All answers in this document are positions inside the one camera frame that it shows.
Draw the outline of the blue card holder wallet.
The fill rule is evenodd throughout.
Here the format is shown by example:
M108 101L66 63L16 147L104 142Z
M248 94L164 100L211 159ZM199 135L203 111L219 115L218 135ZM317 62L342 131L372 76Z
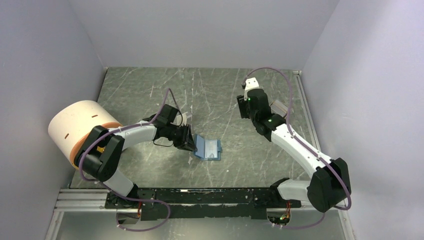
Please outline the blue card holder wallet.
M196 150L193 155L201 161L220 161L222 146L220 139L205 139L202 136L195 134L194 143Z

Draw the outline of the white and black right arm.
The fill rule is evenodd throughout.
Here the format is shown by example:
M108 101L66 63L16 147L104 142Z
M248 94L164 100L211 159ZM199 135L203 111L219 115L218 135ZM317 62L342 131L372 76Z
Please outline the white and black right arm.
M261 136L287 152L310 178L309 181L283 179L275 182L275 190L269 197L275 207L296 200L309 202L321 213L332 208L349 208L340 205L350 199L352 192L348 165L342 158L332 159L294 132L288 117L272 112L263 89L251 89L238 95L236 100L241 118L251 120Z

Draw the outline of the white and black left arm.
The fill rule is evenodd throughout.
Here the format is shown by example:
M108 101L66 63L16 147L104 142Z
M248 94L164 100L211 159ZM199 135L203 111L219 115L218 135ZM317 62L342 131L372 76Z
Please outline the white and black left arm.
M118 194L126 208L139 200L138 186L119 170L123 150L137 144L166 138L184 151L197 150L190 124L183 122L181 111L165 104L158 113L124 127L94 126L72 162L81 174L88 174Z

